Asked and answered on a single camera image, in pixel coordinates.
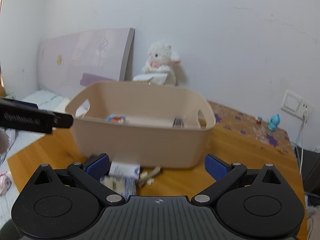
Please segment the cartoon bear tissue pack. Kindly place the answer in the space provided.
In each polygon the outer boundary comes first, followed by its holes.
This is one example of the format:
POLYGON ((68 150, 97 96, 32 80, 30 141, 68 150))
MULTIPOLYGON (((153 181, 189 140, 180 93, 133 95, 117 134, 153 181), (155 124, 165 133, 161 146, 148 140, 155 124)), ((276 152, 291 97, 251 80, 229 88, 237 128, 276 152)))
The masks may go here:
POLYGON ((107 122, 114 123, 114 124, 124 124, 126 122, 126 116, 125 115, 117 115, 117 114, 111 114, 107 122))

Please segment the black small box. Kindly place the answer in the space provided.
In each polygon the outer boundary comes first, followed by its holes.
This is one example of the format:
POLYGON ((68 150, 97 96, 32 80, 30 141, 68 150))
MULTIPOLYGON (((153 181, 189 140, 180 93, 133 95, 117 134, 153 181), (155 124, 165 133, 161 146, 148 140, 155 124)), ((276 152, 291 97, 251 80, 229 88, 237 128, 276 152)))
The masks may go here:
POLYGON ((94 163, 96 162, 97 160, 101 159, 101 158, 104 158, 105 156, 107 156, 106 153, 101 153, 99 155, 92 155, 90 156, 87 160, 86 160, 86 163, 94 163))

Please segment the green plush toy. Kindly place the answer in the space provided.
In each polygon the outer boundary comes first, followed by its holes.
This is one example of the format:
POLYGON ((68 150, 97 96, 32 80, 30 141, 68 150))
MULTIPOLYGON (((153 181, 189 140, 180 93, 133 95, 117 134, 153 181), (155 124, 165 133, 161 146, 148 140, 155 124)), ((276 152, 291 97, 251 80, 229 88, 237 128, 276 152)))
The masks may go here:
POLYGON ((14 99, 15 99, 15 95, 14 95, 14 94, 7 94, 7 95, 5 96, 5 98, 6 98, 6 99, 12 99, 12 100, 14 100, 14 99))

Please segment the blue porcelain pattern tissue pack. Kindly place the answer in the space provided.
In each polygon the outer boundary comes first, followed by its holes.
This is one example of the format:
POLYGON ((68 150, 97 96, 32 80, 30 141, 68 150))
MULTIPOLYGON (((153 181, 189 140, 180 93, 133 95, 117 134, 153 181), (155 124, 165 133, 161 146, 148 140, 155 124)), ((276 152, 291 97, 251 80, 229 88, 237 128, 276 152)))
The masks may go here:
POLYGON ((100 182, 128 200, 136 195, 136 180, 133 177, 103 176, 100 182))

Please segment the white pillow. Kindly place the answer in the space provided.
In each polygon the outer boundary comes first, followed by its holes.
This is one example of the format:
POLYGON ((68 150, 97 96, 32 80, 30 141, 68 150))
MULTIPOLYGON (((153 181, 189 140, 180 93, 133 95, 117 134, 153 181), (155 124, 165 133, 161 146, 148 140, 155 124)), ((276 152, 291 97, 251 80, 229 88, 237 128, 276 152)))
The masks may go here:
POLYGON ((65 107, 70 99, 49 90, 38 90, 23 98, 22 101, 35 103, 39 109, 65 113, 65 107))

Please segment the white blue card box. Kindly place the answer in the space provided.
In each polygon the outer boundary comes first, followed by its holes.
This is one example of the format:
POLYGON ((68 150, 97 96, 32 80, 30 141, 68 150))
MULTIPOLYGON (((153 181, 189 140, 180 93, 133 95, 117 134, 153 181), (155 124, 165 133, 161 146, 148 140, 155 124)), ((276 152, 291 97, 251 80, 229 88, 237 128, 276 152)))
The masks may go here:
POLYGON ((109 176, 129 177, 139 179, 140 166, 113 161, 108 172, 109 176))

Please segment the purple floral table mat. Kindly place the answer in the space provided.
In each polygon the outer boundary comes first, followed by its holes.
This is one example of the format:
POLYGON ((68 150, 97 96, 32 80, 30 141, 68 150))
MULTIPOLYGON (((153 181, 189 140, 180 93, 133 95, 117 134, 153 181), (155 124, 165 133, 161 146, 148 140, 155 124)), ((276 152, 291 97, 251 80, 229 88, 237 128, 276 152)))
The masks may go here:
POLYGON ((281 153, 293 154, 287 131, 277 128, 271 131, 267 122, 257 123, 255 117, 230 107, 209 102, 216 118, 216 126, 241 134, 276 148, 281 153))

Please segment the tiny yellow blue figurine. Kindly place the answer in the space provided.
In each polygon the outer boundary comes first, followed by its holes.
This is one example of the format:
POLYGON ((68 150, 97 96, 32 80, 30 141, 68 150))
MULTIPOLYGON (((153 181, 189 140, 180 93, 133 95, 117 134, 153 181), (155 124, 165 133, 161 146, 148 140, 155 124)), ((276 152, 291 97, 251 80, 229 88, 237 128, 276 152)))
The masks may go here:
POLYGON ((262 123, 262 120, 263 120, 262 117, 258 116, 256 118, 256 123, 260 125, 262 123))

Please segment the white red sneaker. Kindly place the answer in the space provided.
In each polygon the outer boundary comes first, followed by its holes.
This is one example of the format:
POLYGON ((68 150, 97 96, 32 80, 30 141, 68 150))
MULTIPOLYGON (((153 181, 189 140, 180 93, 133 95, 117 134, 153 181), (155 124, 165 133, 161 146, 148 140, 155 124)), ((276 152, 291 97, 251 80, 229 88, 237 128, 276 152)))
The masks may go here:
POLYGON ((10 171, 0 174, 0 196, 4 196, 12 184, 12 175, 10 171))

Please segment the blue small figurine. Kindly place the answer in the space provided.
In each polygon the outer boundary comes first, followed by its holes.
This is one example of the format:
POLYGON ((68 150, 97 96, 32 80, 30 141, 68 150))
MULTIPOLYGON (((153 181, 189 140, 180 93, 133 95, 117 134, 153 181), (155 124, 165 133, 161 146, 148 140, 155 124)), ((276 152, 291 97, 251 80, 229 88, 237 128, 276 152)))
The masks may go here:
POLYGON ((275 131, 280 124, 280 116, 279 114, 271 116, 271 118, 267 122, 267 127, 270 131, 275 131))

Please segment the purple bed headboard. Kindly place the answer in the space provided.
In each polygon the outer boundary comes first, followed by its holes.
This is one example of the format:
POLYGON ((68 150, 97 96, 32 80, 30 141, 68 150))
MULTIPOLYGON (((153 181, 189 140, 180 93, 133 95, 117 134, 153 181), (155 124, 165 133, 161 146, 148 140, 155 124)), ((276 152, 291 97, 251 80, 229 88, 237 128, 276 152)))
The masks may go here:
POLYGON ((123 81, 134 33, 133 28, 98 29, 41 42, 40 88, 73 98, 97 81, 123 81))

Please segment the beige plastic storage basket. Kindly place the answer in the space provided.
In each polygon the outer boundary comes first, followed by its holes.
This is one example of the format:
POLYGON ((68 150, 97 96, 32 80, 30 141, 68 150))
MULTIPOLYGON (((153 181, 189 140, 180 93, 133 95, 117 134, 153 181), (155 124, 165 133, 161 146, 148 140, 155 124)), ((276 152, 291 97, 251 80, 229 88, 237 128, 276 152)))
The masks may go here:
POLYGON ((195 166, 216 123, 208 101, 182 87, 100 81, 72 98, 65 111, 75 115, 84 102, 88 111, 71 127, 79 153, 106 153, 112 161, 144 167, 195 166), (125 115, 126 122, 107 122, 111 114, 125 115), (183 119, 183 128, 172 127, 175 118, 183 119))

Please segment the white plush lamb toy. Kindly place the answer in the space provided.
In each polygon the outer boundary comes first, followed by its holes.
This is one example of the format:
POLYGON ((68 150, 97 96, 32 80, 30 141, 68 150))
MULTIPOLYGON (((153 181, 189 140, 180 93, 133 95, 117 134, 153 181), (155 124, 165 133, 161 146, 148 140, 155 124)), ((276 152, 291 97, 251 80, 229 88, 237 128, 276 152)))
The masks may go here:
POLYGON ((180 56, 176 51, 172 50, 171 45, 155 42, 150 46, 142 73, 165 73, 167 74, 165 84, 175 86, 176 75, 173 67, 180 64, 180 62, 180 56))

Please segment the white wall socket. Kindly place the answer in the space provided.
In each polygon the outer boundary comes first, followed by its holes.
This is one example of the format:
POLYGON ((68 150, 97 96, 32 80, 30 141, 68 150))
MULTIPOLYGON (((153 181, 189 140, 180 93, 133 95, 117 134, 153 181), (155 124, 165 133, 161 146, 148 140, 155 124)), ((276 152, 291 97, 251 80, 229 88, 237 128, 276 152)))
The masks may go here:
POLYGON ((285 92, 281 110, 301 119, 303 122, 308 122, 313 109, 313 104, 304 100, 300 95, 291 90, 285 92))

